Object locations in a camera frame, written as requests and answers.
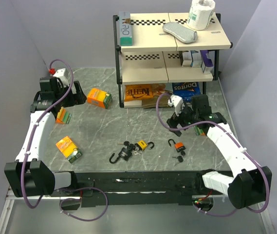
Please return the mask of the orange snack box front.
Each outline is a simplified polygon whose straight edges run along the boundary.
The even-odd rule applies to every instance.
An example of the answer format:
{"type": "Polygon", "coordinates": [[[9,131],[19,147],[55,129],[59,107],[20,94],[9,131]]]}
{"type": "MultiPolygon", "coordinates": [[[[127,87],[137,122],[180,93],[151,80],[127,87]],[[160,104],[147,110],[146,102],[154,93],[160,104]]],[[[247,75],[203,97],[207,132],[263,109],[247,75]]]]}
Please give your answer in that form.
{"type": "Polygon", "coordinates": [[[55,145],[71,164],[82,156],[77,145],[68,136],[58,141],[55,145]]]}

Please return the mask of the black key bunch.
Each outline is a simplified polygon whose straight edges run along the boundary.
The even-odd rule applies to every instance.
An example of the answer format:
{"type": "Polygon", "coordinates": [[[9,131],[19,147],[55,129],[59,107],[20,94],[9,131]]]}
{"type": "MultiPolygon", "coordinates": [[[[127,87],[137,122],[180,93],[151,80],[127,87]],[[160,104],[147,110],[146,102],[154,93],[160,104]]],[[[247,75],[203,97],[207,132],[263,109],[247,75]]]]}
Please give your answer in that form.
{"type": "Polygon", "coordinates": [[[125,146],[128,150],[131,150],[133,155],[142,155],[140,146],[135,143],[130,143],[129,141],[124,141],[123,143],[119,143],[119,145],[125,146]]]}

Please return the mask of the white small carton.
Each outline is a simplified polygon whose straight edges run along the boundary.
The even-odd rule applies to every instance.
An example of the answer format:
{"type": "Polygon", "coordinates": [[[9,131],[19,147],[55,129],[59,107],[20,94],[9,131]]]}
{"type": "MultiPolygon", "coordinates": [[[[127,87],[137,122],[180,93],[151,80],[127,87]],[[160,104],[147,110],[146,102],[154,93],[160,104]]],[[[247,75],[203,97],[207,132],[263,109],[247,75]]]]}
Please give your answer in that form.
{"type": "Polygon", "coordinates": [[[190,51],[183,51],[180,55],[182,66],[192,66],[192,54],[190,51]]]}

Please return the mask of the teal rio box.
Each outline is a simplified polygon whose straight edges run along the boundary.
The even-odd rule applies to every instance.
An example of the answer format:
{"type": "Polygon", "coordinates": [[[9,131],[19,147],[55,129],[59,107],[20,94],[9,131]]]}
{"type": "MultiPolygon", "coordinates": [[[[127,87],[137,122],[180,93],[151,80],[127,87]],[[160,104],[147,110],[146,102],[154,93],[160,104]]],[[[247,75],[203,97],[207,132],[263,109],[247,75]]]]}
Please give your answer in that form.
{"type": "Polygon", "coordinates": [[[132,46],[133,45],[133,34],[130,12],[120,11],[119,12],[119,36],[121,46],[132,46]]]}

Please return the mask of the grey sponge pouch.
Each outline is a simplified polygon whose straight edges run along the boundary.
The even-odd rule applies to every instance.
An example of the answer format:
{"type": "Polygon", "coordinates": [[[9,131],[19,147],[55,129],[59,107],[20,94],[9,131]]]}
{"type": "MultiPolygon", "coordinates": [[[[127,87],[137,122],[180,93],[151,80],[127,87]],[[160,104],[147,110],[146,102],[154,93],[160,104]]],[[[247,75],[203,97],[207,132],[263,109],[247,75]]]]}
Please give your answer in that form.
{"type": "Polygon", "coordinates": [[[176,22],[168,22],[164,24],[162,30],[185,44],[194,43],[198,38],[196,31],[186,28],[176,22]]]}

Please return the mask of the orange green striped box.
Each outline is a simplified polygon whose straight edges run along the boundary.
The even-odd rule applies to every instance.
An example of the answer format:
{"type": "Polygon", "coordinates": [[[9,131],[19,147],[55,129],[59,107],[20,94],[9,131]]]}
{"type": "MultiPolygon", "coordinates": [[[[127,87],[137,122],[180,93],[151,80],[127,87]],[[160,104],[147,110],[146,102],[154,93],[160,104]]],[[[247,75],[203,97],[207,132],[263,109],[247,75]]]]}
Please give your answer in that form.
{"type": "Polygon", "coordinates": [[[60,111],[56,116],[56,123],[58,124],[69,124],[72,114],[69,113],[64,107],[61,107],[60,111]]]}

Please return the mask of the blue doritos bag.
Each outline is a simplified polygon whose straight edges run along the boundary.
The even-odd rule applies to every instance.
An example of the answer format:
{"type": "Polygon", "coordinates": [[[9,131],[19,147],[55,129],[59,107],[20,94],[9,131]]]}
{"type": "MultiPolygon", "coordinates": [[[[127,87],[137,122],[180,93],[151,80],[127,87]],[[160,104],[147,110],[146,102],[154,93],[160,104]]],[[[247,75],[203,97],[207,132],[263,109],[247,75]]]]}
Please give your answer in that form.
{"type": "Polygon", "coordinates": [[[198,82],[172,83],[172,90],[174,95],[180,96],[186,102],[191,102],[193,96],[201,94],[198,82]]]}

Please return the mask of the orange padlock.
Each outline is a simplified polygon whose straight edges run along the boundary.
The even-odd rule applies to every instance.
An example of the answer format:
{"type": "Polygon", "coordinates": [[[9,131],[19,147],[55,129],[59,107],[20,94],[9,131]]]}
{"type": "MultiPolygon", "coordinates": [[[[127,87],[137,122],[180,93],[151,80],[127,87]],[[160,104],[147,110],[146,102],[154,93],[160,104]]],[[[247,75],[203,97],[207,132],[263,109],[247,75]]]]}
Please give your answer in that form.
{"type": "Polygon", "coordinates": [[[184,151],[185,150],[185,146],[182,142],[175,142],[173,139],[169,139],[168,140],[168,144],[169,146],[174,146],[175,150],[180,153],[181,151],[184,151]]]}

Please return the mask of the orange box by right arm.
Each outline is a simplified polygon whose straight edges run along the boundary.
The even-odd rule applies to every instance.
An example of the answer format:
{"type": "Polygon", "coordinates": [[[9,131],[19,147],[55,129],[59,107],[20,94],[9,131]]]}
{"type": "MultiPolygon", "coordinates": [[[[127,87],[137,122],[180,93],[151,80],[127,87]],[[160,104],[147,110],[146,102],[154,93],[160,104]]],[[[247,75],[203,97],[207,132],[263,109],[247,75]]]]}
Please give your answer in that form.
{"type": "Polygon", "coordinates": [[[205,136],[205,132],[202,129],[200,129],[198,126],[195,126],[194,130],[197,136],[205,136]]]}

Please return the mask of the keys of orange padlock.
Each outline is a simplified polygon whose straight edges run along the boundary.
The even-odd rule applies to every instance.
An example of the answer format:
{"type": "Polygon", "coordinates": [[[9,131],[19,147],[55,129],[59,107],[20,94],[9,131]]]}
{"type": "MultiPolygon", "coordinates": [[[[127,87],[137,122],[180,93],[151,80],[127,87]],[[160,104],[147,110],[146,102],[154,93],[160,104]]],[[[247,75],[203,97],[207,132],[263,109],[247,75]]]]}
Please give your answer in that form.
{"type": "Polygon", "coordinates": [[[175,158],[178,160],[178,163],[181,163],[184,161],[184,156],[185,156],[185,152],[184,151],[180,151],[178,156],[173,156],[172,158],[175,158]]]}

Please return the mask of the beige two-tier shelf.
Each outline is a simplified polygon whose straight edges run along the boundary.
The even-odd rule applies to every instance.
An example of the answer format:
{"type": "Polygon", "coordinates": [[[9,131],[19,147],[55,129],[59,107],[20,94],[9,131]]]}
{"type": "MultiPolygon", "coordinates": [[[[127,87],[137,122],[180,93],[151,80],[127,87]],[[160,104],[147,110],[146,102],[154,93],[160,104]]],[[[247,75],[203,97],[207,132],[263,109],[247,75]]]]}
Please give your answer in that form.
{"type": "Polygon", "coordinates": [[[220,23],[220,14],[213,13],[207,29],[198,32],[195,43],[185,44],[164,32],[162,26],[176,22],[187,28],[187,13],[134,13],[131,14],[132,46],[121,46],[119,15],[113,16],[113,38],[116,82],[119,106],[124,108],[124,85],[201,82],[206,84],[219,77],[219,51],[230,49],[228,39],[220,23]],[[181,51],[213,51],[215,71],[204,74],[201,68],[183,67],[181,51]]]}

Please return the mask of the orange green snack box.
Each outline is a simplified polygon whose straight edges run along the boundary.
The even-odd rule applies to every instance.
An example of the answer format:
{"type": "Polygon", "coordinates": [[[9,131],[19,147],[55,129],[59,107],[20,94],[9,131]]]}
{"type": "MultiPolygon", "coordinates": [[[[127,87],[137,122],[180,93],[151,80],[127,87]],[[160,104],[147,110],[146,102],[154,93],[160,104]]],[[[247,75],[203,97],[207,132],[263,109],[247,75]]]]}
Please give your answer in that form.
{"type": "Polygon", "coordinates": [[[112,95],[97,88],[92,88],[87,95],[87,103],[109,109],[112,102],[112,95]]]}

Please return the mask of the yellow padlock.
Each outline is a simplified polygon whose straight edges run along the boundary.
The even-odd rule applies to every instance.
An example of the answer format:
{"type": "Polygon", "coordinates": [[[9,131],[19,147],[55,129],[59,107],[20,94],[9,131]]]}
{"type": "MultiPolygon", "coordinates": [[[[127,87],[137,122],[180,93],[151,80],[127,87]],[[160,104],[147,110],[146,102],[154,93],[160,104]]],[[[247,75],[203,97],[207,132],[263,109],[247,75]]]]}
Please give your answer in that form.
{"type": "Polygon", "coordinates": [[[146,143],[145,141],[140,140],[135,144],[136,151],[144,151],[145,149],[151,150],[153,148],[154,148],[154,143],[152,141],[146,143]]]}

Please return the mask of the white blue carton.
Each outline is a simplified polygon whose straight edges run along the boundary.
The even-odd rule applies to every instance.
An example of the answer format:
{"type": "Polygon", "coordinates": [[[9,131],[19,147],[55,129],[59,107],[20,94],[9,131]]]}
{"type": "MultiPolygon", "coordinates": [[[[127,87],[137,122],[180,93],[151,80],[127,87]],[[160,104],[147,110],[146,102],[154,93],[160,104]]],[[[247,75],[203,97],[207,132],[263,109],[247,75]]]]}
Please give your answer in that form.
{"type": "Polygon", "coordinates": [[[200,68],[202,65],[202,56],[200,51],[191,50],[192,63],[191,67],[200,68]]]}

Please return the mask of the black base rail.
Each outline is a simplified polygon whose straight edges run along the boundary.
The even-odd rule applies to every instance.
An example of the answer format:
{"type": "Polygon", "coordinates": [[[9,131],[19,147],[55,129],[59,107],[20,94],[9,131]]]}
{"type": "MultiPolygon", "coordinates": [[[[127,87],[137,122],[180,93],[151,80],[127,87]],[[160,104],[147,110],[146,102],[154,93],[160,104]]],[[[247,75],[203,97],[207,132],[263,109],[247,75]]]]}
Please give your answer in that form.
{"type": "Polygon", "coordinates": [[[199,181],[200,171],[77,172],[77,187],[82,192],[59,189],[53,197],[82,199],[82,207],[97,205],[192,205],[193,198],[210,189],[199,181]]]}

